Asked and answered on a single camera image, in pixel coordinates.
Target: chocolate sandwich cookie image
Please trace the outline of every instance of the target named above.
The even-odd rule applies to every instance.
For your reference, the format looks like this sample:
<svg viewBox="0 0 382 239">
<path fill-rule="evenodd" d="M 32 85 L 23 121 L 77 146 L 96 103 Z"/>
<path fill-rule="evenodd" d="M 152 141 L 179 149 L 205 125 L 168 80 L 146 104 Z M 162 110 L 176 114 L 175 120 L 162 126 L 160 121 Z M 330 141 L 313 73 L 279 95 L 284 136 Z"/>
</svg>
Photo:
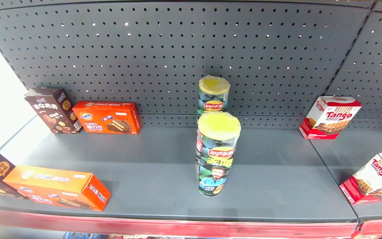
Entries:
<svg viewBox="0 0 382 239">
<path fill-rule="evenodd" d="M 123 120 L 112 120 L 110 124 L 107 124 L 107 128 L 111 131 L 127 133 L 131 130 L 130 125 Z"/>
</svg>

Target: lay's logo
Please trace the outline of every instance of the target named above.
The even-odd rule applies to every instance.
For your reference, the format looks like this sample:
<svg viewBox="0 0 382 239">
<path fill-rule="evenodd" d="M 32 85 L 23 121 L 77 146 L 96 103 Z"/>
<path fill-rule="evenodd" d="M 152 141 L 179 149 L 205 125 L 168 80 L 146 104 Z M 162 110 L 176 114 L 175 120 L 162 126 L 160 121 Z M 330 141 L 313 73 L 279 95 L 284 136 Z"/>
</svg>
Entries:
<svg viewBox="0 0 382 239">
<path fill-rule="evenodd" d="M 204 109 L 207 111 L 219 111 L 223 108 L 223 102 L 218 100 L 210 100 L 204 103 Z"/>
<path fill-rule="evenodd" d="M 90 121 L 90 120 L 93 119 L 93 118 L 92 118 L 92 114 L 91 114 L 91 113 L 88 113 L 88 112 L 81 112 L 81 113 L 79 114 L 79 117 L 80 117 L 81 119 L 83 119 L 83 120 L 86 120 L 86 121 Z"/>
<path fill-rule="evenodd" d="M 229 159 L 234 154 L 234 148 L 228 146 L 215 147 L 209 150 L 212 158 Z"/>
</svg>

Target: cookie image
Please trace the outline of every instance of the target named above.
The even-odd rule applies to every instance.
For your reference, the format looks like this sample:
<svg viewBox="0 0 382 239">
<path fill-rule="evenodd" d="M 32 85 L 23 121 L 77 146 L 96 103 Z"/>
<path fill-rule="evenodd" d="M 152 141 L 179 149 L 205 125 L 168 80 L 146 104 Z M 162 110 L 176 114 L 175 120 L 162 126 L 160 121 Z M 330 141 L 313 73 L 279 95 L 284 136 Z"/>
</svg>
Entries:
<svg viewBox="0 0 382 239">
<path fill-rule="evenodd" d="M 76 115 L 73 112 L 70 113 L 70 119 L 71 120 L 76 120 L 77 119 Z"/>
<path fill-rule="evenodd" d="M 49 117 L 48 115 L 42 115 L 42 119 L 47 122 L 47 123 L 50 123 L 50 124 L 57 124 L 57 120 Z"/>
<path fill-rule="evenodd" d="M 219 192 L 221 192 L 223 189 L 223 184 L 221 186 L 218 186 L 215 191 L 213 191 L 213 194 L 218 194 Z"/>
<path fill-rule="evenodd" d="M 72 105 L 70 104 L 70 101 L 68 101 L 68 100 L 64 101 L 64 103 L 63 103 L 63 109 L 64 109 L 64 110 L 68 110 L 68 109 L 70 109 L 70 106 L 72 106 Z"/>
</svg>

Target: potato chip can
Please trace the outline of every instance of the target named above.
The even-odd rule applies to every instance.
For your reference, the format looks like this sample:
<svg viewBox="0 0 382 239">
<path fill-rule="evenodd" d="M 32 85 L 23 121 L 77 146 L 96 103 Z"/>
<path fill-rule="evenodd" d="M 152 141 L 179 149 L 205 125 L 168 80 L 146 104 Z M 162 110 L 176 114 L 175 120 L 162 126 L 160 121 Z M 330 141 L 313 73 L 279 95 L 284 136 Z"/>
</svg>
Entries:
<svg viewBox="0 0 382 239">
<path fill-rule="evenodd" d="M 240 132 L 240 121 L 227 112 L 201 115 L 196 146 L 197 189 L 201 194 L 215 197 L 222 191 Z"/>
<path fill-rule="evenodd" d="M 197 115 L 204 112 L 224 112 L 228 106 L 229 82 L 221 77 L 205 76 L 199 81 Z"/>
</svg>

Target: orange cake box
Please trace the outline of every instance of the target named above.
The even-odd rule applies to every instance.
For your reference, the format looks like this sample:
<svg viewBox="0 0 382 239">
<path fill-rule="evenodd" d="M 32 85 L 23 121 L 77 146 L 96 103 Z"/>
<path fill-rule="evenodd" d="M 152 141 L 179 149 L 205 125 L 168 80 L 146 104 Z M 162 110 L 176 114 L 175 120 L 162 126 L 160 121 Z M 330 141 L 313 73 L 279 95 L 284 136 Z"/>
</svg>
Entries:
<svg viewBox="0 0 382 239">
<path fill-rule="evenodd" d="M 4 182 L 35 202 L 97 211 L 111 195 L 92 173 L 52 168 L 18 165 Z"/>
<path fill-rule="evenodd" d="M 73 112 L 88 133 L 137 134 L 141 129 L 135 103 L 79 101 Z"/>
</svg>

